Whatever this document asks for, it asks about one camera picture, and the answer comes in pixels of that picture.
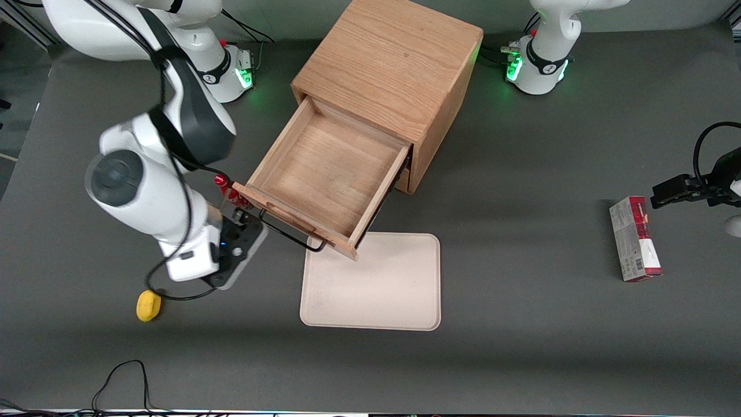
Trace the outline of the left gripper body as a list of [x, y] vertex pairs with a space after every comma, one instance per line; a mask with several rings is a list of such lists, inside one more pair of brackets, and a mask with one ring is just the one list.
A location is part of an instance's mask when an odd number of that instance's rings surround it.
[[707, 195], [709, 207], [728, 205], [740, 206], [739, 173], [740, 148], [720, 156], [709, 174], [699, 174], [700, 148], [697, 148], [697, 180], [699, 191]]

